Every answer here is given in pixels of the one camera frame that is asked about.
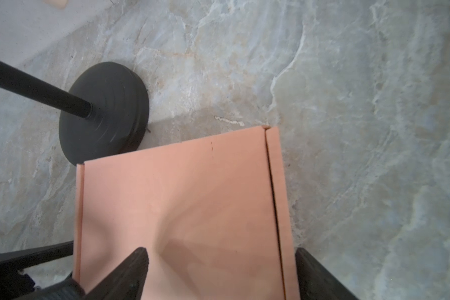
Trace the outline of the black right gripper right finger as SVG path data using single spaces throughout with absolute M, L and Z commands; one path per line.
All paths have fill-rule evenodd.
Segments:
M 301 300 L 358 300 L 305 248 L 295 253 Z

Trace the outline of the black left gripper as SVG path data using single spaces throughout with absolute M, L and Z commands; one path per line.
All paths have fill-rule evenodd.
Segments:
M 83 288 L 67 278 L 41 289 L 28 274 L 12 272 L 72 256 L 74 241 L 0 254 L 0 300 L 82 300 Z

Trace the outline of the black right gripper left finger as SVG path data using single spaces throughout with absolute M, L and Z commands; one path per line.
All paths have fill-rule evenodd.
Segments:
M 140 300 L 149 263 L 146 248 L 137 248 L 82 300 Z

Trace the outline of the pink paper box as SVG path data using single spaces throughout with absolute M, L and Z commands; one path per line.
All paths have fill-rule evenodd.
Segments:
M 300 298 L 277 127 L 86 161 L 76 183 L 85 291 L 143 247 L 145 300 Z

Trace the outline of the beige microphone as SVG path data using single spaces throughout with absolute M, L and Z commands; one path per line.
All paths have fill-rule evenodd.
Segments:
M 65 7 L 68 5 L 68 0 L 44 0 L 45 3 L 48 5 L 51 5 L 59 10 L 65 9 Z

